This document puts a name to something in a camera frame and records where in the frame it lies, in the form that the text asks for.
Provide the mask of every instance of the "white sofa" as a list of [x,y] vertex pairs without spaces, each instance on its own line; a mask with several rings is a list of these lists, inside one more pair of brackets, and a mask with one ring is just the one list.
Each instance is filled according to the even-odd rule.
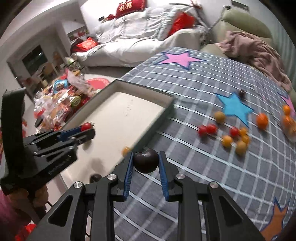
[[[164,41],[158,40],[158,31],[164,27],[161,22],[176,8],[194,16],[196,24],[191,29],[177,31]],[[100,45],[88,52],[73,54],[81,65],[135,67],[169,47],[201,49],[206,45],[207,26],[194,8],[168,4],[101,23],[95,33]]]

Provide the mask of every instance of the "pink star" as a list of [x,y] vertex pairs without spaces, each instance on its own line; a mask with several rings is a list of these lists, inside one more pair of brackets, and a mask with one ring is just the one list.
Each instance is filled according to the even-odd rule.
[[178,65],[181,65],[185,69],[189,69],[191,62],[205,61],[203,59],[191,57],[189,52],[185,52],[181,54],[164,53],[164,55],[167,57],[167,59],[162,60],[158,64],[176,63]]
[[294,106],[293,106],[293,103],[291,101],[290,96],[288,96],[288,98],[286,98],[285,96],[283,96],[281,94],[280,94],[280,96],[287,103],[287,105],[290,107],[290,109],[291,109],[291,114],[290,115],[291,115],[292,118],[294,118],[296,113],[295,113],[295,109],[294,109]]

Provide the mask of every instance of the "pink blanket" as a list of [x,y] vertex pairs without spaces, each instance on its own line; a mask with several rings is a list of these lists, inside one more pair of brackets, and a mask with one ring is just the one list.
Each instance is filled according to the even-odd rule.
[[227,56],[249,63],[287,92],[291,90],[292,84],[284,73],[280,55],[259,37],[244,32],[227,32],[226,39],[216,45]]

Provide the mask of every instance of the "red round rug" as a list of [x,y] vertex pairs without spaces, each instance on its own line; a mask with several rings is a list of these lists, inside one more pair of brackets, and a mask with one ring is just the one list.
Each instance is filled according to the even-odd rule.
[[102,90],[104,89],[108,84],[110,84],[109,80],[105,78],[93,78],[86,81],[89,83],[92,87],[94,87],[96,90]]

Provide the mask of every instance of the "table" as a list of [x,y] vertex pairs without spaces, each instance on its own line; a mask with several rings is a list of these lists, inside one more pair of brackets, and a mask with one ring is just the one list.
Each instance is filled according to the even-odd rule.
[[[160,64],[167,54],[182,53],[206,61],[191,62],[188,68],[182,66],[184,62]],[[280,221],[287,223],[295,209],[295,144],[285,138],[276,120],[284,103],[279,94],[287,93],[248,65],[177,47],[148,59],[122,79],[177,98],[175,112],[157,131],[149,148],[165,151],[169,162],[194,181],[217,181],[259,230],[273,219],[277,203]],[[256,114],[248,115],[251,143],[243,158],[235,154],[234,147],[226,151],[220,141],[231,126],[243,126],[238,118],[227,117],[216,138],[201,141],[196,133],[197,126],[214,123],[214,112],[222,110],[215,93],[229,96],[239,89],[246,91],[246,104],[255,113],[266,112],[270,120],[262,133],[256,127]],[[134,170],[130,196],[125,203],[114,204],[118,240],[176,240],[177,218],[178,204],[164,200],[157,170],[145,175]],[[201,223],[204,236],[203,218]]]

